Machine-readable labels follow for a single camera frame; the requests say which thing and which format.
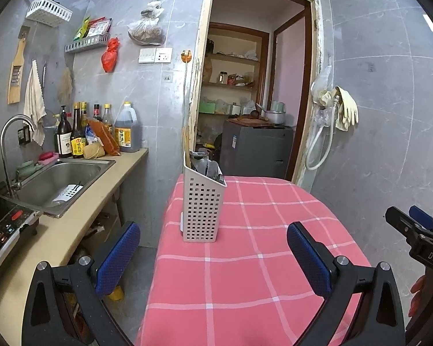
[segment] bottle label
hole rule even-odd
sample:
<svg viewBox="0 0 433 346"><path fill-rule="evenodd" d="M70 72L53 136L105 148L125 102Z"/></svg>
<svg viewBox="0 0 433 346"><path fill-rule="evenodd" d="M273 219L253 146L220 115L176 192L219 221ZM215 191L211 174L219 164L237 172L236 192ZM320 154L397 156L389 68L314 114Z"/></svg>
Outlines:
<svg viewBox="0 0 433 346"><path fill-rule="evenodd" d="M120 147L130 148L132 146L132 130L124 128L115 128L115 139Z"/></svg>
<svg viewBox="0 0 433 346"><path fill-rule="evenodd" d="M75 138L70 141L72 145L72 154L74 156L83 155L83 147L85 147L85 138Z"/></svg>
<svg viewBox="0 0 433 346"><path fill-rule="evenodd" d="M58 134L58 153L60 155L67 155L68 153L72 153L70 149L70 134Z"/></svg>

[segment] green box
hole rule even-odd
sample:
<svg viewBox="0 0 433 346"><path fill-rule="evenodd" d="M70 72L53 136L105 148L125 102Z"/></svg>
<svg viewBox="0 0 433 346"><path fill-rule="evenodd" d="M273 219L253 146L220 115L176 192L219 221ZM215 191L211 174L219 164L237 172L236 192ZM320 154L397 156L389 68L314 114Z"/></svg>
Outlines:
<svg viewBox="0 0 433 346"><path fill-rule="evenodd" d="M215 103L200 103L199 113L215 114Z"/></svg>

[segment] glass jar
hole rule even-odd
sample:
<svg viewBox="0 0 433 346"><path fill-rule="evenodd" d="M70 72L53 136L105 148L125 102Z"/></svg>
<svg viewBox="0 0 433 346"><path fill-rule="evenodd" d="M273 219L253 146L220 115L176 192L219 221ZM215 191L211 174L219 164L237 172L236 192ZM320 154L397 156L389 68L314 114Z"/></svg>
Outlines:
<svg viewBox="0 0 433 346"><path fill-rule="evenodd" d="M220 84L226 84L226 82L227 82L227 72L226 71L220 71L220 74L219 74L218 79L217 79L216 82L220 83Z"/></svg>

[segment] gray tile floor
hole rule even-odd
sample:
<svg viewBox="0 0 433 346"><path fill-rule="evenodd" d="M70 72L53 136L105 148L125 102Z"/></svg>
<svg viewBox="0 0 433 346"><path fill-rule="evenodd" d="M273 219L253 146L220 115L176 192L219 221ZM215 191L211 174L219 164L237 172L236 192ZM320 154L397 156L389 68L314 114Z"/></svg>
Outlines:
<svg viewBox="0 0 433 346"><path fill-rule="evenodd" d="M104 299L112 316L132 342L136 339L146 310L156 253L156 248L139 247L121 279L124 300L112 301L107 297Z"/></svg>

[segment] gas stove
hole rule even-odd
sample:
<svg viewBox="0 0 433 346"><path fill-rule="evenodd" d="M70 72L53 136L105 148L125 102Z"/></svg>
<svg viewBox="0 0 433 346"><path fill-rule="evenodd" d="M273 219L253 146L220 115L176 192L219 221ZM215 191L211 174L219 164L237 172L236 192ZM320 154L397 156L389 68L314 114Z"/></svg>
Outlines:
<svg viewBox="0 0 433 346"><path fill-rule="evenodd" d="M0 277L13 256L32 235L37 234L40 211L12 203L0 196Z"/></svg>

